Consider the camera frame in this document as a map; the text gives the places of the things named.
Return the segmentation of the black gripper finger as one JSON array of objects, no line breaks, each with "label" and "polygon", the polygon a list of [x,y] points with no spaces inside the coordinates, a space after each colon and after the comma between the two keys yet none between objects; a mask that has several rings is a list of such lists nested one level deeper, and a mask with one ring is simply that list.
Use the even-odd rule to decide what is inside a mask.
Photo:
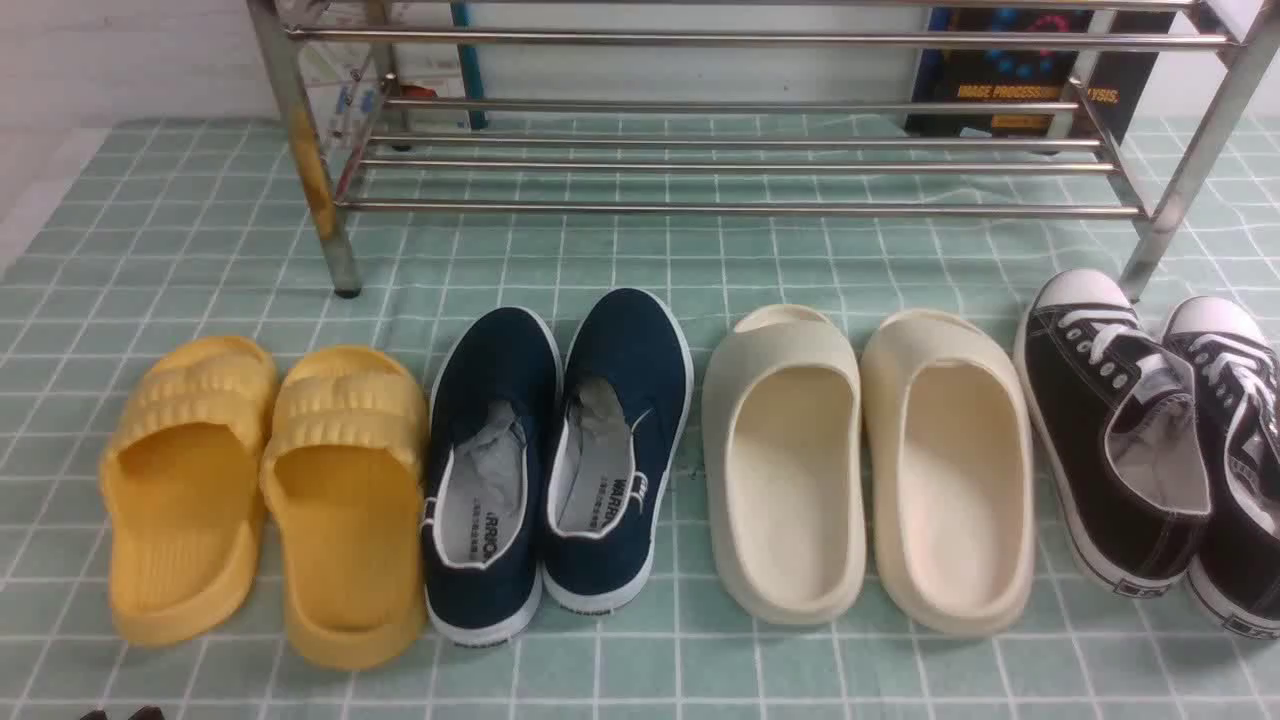
[{"label": "black gripper finger", "polygon": [[147,705],[134,711],[129,720],[165,720],[165,715],[160,707]]}]

